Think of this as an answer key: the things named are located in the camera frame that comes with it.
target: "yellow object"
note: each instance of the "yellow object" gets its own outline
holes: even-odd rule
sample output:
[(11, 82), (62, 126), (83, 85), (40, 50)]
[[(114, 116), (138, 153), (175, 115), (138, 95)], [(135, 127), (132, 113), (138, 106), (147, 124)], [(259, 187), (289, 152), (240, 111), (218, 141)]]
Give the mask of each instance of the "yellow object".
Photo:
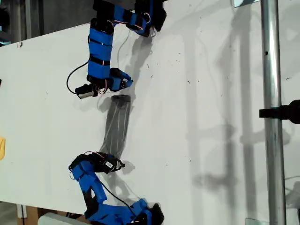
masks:
[(0, 137), (0, 160), (4, 158), (5, 155), (5, 138)]

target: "floor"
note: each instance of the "floor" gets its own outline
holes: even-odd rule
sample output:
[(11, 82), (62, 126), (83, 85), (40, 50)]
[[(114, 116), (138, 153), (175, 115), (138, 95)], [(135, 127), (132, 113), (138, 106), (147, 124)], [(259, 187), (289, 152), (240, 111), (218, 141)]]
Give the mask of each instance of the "floor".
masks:
[(0, 202), (0, 224), (17, 225), (17, 208), (15, 204)]

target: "end effector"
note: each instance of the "end effector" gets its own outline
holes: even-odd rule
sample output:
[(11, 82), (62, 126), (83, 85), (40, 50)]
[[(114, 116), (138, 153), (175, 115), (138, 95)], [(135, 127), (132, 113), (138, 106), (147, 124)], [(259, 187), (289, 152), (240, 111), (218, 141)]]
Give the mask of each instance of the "end effector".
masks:
[(85, 84), (75, 89), (75, 93), (80, 99), (97, 97), (98, 94), (104, 94), (108, 89), (110, 91), (117, 92), (121, 89), (130, 87), (133, 83), (131, 77), (118, 68), (110, 69), (109, 78), (98, 79), (88, 75), (87, 80), (90, 84)]

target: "white wall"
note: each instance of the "white wall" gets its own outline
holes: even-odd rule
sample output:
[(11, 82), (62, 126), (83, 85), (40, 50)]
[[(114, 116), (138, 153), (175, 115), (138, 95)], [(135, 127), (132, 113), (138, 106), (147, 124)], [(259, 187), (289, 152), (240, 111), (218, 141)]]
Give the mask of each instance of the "white wall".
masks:
[[(288, 104), (299, 99), (300, 3), (279, 2)], [(135, 169), (108, 183), (121, 198), (159, 202), (166, 225), (267, 221), (260, 4), (234, 9), (229, 0), (172, 0), (165, 9), (168, 18), (152, 43), (132, 32), (124, 43), (128, 30), (115, 32), (112, 65), (135, 81), (125, 91), (135, 99), (121, 158)], [(7, 138), (0, 200), (84, 212), (68, 165), (100, 148), (110, 96), (79, 100), (65, 87), (67, 75), (88, 58), (88, 32), (85, 25), (0, 49), (0, 135)], [(70, 86), (85, 77), (86, 69), (78, 71)], [(297, 176), (300, 128), (284, 122), (284, 142), (286, 177)], [(298, 180), (286, 182), (296, 189), (287, 199), (291, 225)]]

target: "transparent plastic sheet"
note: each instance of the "transparent plastic sheet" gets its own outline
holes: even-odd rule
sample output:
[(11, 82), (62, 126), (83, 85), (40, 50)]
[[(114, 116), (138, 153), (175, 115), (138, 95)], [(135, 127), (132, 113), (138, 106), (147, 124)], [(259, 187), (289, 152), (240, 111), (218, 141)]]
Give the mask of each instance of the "transparent plastic sheet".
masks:
[(105, 136), (99, 152), (111, 154), (120, 159), (126, 142), (128, 121), (131, 109), (131, 97), (114, 95), (108, 109)]

